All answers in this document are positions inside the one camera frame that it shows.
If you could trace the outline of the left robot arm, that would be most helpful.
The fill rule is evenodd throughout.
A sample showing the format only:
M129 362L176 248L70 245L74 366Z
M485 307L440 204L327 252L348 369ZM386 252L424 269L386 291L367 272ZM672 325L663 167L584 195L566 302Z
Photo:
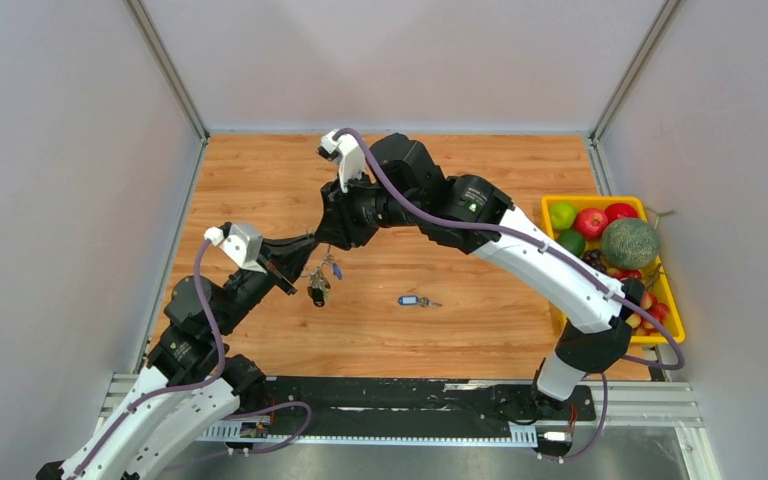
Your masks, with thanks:
M216 421L257 412L265 376L245 356L230 356L223 339L273 289L294 294L317 245L311 234L208 229L192 274L164 309L170 324L124 399L78 451L44 464L36 478L154 479Z

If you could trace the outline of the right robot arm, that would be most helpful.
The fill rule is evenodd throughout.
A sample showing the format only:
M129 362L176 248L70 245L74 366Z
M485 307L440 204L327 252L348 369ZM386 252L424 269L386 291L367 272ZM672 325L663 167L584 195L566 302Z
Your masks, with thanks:
M318 242L350 250L380 229L416 226L440 246L510 272L565 313L567 324L530 392L540 415L561 414L580 380L605 372L627 353L627 320L639 310L642 283L617 280L585 263L491 182L445 175L420 141L399 133L367 145L356 131L338 129L321 138L318 153L338 171L321 190Z

